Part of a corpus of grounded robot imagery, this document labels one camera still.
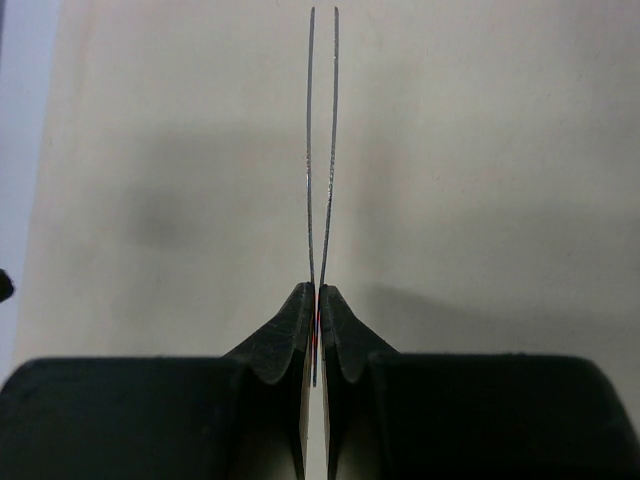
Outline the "thin metal tweezers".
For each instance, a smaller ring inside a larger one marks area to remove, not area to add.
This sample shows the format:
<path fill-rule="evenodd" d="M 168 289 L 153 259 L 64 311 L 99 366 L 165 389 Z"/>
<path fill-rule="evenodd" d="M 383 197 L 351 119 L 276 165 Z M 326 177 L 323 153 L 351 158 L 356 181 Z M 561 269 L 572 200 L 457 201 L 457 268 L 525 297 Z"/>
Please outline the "thin metal tweezers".
<path fill-rule="evenodd" d="M 306 226 L 307 226 L 307 248 L 309 262 L 309 283 L 314 287 L 314 313 L 311 318 L 311 340 L 310 340 L 310 360 L 311 360 L 311 386 L 315 388 L 318 384 L 319 351 L 322 334 L 320 326 L 320 292 L 326 284 L 326 271 L 328 264 L 329 245 L 331 238 L 331 222 L 333 217 L 334 191 L 335 191 L 335 169 L 336 169 L 336 149 L 338 133 L 338 112 L 339 112 L 339 74 L 340 74 L 340 41 L 341 41 L 341 20 L 340 9 L 333 7 L 333 64 L 332 64 L 332 116 L 330 135 L 330 157 L 328 167 L 327 201 L 325 208 L 324 233 L 322 243 L 322 255 L 320 267 L 316 268 L 314 230 L 313 230 L 313 166 L 312 166 L 312 106 L 313 106 L 313 74 L 314 74 L 314 48 L 316 30 L 316 8 L 310 9 L 309 34 L 308 34 L 308 54 L 307 54 L 307 77 L 306 77 L 306 100 L 305 100 L 305 198 L 306 198 Z"/>

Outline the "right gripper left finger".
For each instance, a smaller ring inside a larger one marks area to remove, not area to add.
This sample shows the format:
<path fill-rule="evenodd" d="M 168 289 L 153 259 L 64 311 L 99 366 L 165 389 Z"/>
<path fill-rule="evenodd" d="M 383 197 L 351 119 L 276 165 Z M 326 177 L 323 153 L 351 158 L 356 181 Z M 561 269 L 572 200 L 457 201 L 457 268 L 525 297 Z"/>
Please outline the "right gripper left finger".
<path fill-rule="evenodd" d="M 208 357 L 49 357 L 1 391 L 5 479 L 301 479 L 314 289 Z"/>

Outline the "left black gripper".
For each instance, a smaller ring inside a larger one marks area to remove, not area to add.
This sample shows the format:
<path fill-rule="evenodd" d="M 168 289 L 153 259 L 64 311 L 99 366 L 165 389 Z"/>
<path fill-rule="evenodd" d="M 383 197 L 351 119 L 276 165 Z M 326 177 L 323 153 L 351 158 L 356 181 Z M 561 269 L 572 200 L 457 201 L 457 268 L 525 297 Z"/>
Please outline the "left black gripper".
<path fill-rule="evenodd" d="M 14 283 L 8 273 L 0 270 L 0 301 L 6 301 L 14 294 Z"/>

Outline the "beige cloth wrap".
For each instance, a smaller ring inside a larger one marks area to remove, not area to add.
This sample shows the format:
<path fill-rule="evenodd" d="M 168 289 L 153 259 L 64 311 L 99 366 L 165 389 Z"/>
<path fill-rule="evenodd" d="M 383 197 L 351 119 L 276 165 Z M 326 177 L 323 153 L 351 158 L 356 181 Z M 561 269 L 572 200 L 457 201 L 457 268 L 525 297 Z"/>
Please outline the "beige cloth wrap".
<path fill-rule="evenodd" d="M 639 368 L 635 1 L 65 1 L 14 358 L 222 351 L 308 275 L 407 350 Z"/>

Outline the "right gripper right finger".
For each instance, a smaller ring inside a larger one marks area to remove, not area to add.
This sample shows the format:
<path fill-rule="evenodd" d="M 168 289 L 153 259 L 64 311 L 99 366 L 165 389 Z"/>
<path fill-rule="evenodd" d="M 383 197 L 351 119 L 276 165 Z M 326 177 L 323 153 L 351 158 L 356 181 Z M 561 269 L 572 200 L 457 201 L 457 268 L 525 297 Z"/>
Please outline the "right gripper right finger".
<path fill-rule="evenodd" d="M 331 479 L 635 479 L 639 440 L 591 361 L 402 353 L 318 300 Z"/>

